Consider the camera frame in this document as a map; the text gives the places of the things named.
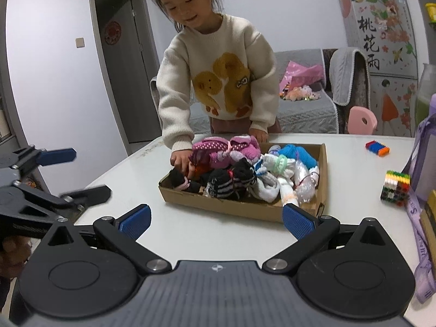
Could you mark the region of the operator left hand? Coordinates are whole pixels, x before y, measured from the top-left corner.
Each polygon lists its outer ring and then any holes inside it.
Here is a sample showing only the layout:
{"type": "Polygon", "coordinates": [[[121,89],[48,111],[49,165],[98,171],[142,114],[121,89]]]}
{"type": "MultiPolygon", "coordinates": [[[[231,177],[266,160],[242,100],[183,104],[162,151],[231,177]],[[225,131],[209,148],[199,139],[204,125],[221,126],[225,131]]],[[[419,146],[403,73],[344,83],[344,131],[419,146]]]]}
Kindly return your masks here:
{"type": "Polygon", "coordinates": [[[4,239],[1,243],[1,277],[18,277],[31,255],[31,248],[29,238],[17,236],[4,239]]]}

